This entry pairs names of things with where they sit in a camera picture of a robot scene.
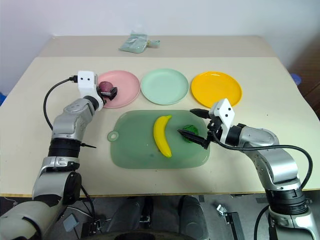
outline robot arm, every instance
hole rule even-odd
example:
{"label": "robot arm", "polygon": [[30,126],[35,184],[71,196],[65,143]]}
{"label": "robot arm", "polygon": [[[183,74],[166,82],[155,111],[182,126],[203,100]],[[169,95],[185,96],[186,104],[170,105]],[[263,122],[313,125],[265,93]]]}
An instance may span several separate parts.
{"label": "robot arm", "polygon": [[[320,239],[313,214],[302,192],[297,164],[289,153],[277,147],[279,140],[274,133],[243,124],[232,126],[235,113],[227,99],[215,103],[209,111],[190,111],[211,120],[207,126],[208,136],[205,139],[187,130],[178,130],[184,137],[205,149],[210,142],[215,142],[227,149],[241,150],[252,160],[266,192],[275,236],[278,235],[273,239],[283,239],[283,232],[289,229],[303,229],[308,232],[305,235],[311,236],[306,239]],[[284,236],[294,239],[289,235],[292,233],[287,231]]]}
{"label": "robot arm", "polygon": [[[68,205],[80,196],[81,175],[76,172],[86,126],[105,100],[97,87],[97,75],[79,71],[78,88],[82,98],[63,109],[53,122],[48,156],[43,159],[32,191],[32,201],[24,202],[0,217],[0,239],[43,239]],[[109,99],[117,88],[106,92]]]}

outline plate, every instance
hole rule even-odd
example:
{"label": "plate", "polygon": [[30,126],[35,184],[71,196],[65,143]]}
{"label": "plate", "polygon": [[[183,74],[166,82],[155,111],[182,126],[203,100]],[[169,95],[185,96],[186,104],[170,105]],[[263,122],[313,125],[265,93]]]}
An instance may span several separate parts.
{"label": "plate", "polygon": [[152,103],[170,105],[180,102],[187,95],[189,82],[174,69],[156,69],[143,77],[141,91]]}
{"label": "plate", "polygon": [[121,108],[126,106],[135,100],[139,95],[139,79],[131,72],[122,70],[108,71],[98,77],[98,84],[103,81],[112,83],[114,87],[118,88],[117,95],[112,101],[106,97],[104,98],[106,99],[106,104],[103,107],[106,109]]}
{"label": "plate", "polygon": [[242,97],[239,83],[223,72],[207,71],[197,75],[191,83],[194,98],[211,108],[214,103],[227,98],[231,106],[235,106]]}

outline yellow plate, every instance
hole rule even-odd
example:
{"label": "yellow plate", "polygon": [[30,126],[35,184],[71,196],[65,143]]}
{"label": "yellow plate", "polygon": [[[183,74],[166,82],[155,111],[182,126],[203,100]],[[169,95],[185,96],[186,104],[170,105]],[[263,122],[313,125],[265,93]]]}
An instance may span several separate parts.
{"label": "yellow plate", "polygon": [[192,80],[191,92],[195,99],[207,108],[225,98],[234,106],[242,97],[239,83],[231,76],[218,71],[207,71],[197,75]]}

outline pink plate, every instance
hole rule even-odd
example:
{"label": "pink plate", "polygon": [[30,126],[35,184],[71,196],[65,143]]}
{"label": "pink plate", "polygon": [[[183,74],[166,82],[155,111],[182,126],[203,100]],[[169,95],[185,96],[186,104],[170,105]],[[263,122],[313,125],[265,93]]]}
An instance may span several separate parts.
{"label": "pink plate", "polygon": [[104,108],[121,108],[131,103],[139,95],[140,82],[131,72],[121,70],[108,71],[98,77],[98,84],[103,81],[112,83],[114,87],[118,88],[117,95],[112,101],[105,98],[106,104],[103,106]]}

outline blue object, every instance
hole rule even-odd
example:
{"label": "blue object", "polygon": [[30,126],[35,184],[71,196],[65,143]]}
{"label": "blue object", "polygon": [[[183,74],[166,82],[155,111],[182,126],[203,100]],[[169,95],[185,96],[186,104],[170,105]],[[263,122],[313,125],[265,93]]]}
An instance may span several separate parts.
{"label": "blue object", "polygon": [[5,101],[7,96],[3,95],[1,92],[0,92],[0,106],[2,105],[2,103]]}
{"label": "blue object", "polygon": [[302,79],[301,77],[298,75],[298,74],[295,74],[295,73],[290,73],[293,81],[295,82],[295,84],[298,86],[299,84],[301,84],[302,82]]}

